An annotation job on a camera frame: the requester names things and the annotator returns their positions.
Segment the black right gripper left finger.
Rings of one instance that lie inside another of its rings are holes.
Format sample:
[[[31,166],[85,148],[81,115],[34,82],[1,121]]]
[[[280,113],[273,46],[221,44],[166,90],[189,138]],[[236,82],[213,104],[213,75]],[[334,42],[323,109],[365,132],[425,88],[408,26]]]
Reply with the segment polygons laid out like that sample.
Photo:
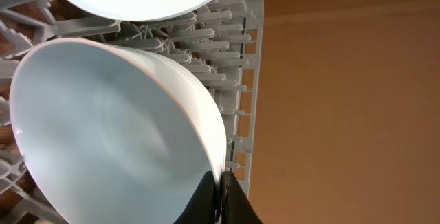
[[[175,224],[215,224],[217,190],[212,171],[202,177],[194,194]]]

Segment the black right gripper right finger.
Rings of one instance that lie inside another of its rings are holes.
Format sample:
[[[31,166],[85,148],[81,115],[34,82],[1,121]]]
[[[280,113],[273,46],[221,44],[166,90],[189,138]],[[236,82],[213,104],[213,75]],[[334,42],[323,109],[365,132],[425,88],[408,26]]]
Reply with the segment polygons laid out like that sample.
[[[222,224],[263,224],[233,172],[223,173],[222,190]]]

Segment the small light blue bowl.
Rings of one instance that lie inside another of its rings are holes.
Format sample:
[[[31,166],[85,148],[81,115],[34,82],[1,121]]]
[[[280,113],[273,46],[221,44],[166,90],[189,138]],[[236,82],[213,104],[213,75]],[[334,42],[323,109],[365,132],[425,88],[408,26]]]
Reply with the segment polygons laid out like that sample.
[[[10,88],[14,137],[69,223],[173,223],[227,135],[199,79],[165,56],[82,38],[40,44]]]

